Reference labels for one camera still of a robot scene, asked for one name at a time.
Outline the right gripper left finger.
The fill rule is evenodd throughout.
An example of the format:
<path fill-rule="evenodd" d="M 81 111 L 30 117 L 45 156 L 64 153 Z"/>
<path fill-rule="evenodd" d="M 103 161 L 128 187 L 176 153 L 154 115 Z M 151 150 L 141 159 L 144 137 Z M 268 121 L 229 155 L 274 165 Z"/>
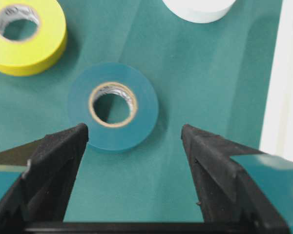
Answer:
<path fill-rule="evenodd" d="M 0 166 L 24 167 L 0 195 L 0 234 L 63 221 L 87 142 L 88 127 L 80 123 L 0 152 Z"/>

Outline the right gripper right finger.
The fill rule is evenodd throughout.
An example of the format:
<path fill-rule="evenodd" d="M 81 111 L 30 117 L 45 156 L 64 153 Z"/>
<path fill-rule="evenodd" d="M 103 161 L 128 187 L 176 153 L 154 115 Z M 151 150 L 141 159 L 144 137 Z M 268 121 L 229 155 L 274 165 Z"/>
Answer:
<path fill-rule="evenodd" d="M 181 140 L 206 223 L 293 234 L 293 162 L 186 124 Z"/>

